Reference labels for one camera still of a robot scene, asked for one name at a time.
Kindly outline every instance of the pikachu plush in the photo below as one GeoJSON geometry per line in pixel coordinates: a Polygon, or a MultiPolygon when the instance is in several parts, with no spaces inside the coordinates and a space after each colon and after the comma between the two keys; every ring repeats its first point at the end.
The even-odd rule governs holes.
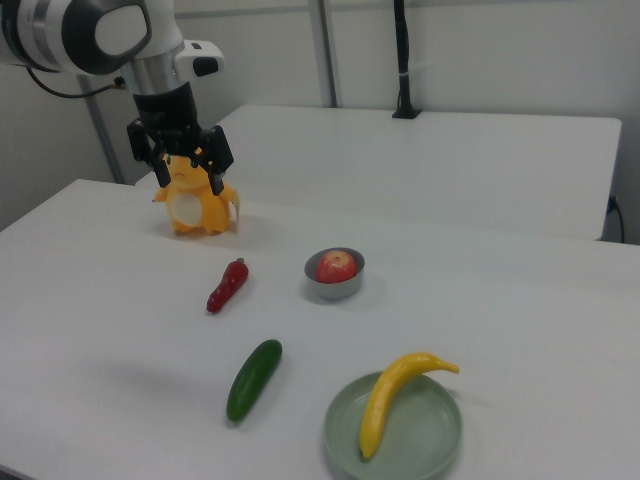
{"type": "Polygon", "coordinates": [[[154,201],[166,202],[176,235],[196,229],[208,234],[225,232],[229,228],[229,203],[233,204],[236,222],[240,214],[240,197],[231,185],[224,183],[219,196],[211,192],[209,176],[202,168],[193,168],[187,157],[165,157],[171,183],[161,188],[154,201]]]}

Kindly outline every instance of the small silver bowl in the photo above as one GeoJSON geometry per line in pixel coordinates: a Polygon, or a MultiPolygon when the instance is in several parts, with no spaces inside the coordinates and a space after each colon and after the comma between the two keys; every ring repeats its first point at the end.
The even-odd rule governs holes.
{"type": "Polygon", "coordinates": [[[347,298],[360,290],[364,270],[364,257],[352,248],[335,247],[327,248],[313,255],[304,265],[304,273],[309,279],[311,288],[319,296],[327,300],[340,300],[347,298]],[[321,283],[316,281],[316,268],[322,256],[331,250],[342,250],[350,254],[356,262],[356,276],[339,283],[321,283]]]}

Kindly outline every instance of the red apple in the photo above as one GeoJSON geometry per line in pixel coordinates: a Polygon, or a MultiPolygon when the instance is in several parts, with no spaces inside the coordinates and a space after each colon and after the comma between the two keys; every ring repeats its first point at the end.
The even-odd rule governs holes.
{"type": "Polygon", "coordinates": [[[320,258],[316,280],[320,283],[340,283],[356,276],[356,261],[343,250],[331,250],[320,258]]]}

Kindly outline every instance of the toy cucumber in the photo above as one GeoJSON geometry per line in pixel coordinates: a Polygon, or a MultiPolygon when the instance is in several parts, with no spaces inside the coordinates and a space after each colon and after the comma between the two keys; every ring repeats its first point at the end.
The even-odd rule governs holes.
{"type": "Polygon", "coordinates": [[[262,342],[244,362],[231,386],[227,400],[227,418],[242,420],[253,407],[282,357],[282,344],[277,340],[262,342]]]}

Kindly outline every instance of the toy banana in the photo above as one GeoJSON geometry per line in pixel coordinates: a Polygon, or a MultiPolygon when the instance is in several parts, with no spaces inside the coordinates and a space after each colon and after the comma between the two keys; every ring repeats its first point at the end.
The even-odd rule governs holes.
{"type": "Polygon", "coordinates": [[[360,425],[360,452],[365,460],[378,449],[389,407],[396,393],[409,380],[434,370],[458,373],[460,369],[427,352],[400,357],[382,372],[373,387],[360,425]]]}

